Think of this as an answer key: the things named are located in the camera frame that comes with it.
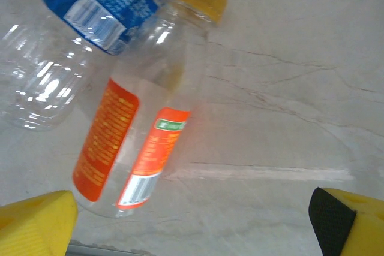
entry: black foam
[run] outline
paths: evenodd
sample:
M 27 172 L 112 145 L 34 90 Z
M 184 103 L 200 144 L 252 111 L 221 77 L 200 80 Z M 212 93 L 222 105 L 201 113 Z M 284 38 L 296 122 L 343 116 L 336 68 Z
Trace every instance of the black foam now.
M 313 192 L 308 211 L 323 256 L 340 256 L 356 211 L 321 188 Z

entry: blue label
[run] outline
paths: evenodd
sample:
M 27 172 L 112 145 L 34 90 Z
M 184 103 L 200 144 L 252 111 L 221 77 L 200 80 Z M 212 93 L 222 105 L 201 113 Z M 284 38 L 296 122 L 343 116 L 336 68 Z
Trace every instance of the blue label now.
M 79 35 L 117 55 L 155 11 L 153 0 L 43 0 Z

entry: green logo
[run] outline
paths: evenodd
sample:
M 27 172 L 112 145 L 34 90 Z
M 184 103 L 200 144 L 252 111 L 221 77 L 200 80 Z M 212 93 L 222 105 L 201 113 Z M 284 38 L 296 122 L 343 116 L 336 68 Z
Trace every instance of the green logo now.
M 175 122 L 175 121 L 168 121 L 165 119 L 159 119 L 156 123 L 156 128 L 160 130 L 166 130 L 166 131 L 180 131 L 184 128 L 185 121 L 183 122 Z

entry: bottle label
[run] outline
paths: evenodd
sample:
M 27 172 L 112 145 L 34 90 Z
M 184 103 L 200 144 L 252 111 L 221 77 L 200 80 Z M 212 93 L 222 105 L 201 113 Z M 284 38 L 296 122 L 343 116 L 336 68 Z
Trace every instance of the bottle label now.
M 137 28 L 157 10 L 153 0 L 43 0 L 79 35 L 105 52 L 122 52 Z
M 139 99 L 110 79 L 73 172 L 89 201 L 99 199 L 138 108 Z
M 148 200 L 189 114 L 171 108 L 160 110 L 116 203 L 119 209 L 139 207 Z

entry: barcode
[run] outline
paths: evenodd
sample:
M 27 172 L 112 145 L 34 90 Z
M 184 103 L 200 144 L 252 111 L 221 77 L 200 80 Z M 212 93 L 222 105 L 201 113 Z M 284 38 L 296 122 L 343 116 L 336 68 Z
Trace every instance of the barcode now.
M 104 50 L 109 50 L 125 31 L 125 26 L 96 0 L 76 1 L 64 19 Z
M 147 200 L 151 196 L 160 174 L 151 176 L 132 175 L 118 204 L 128 206 Z

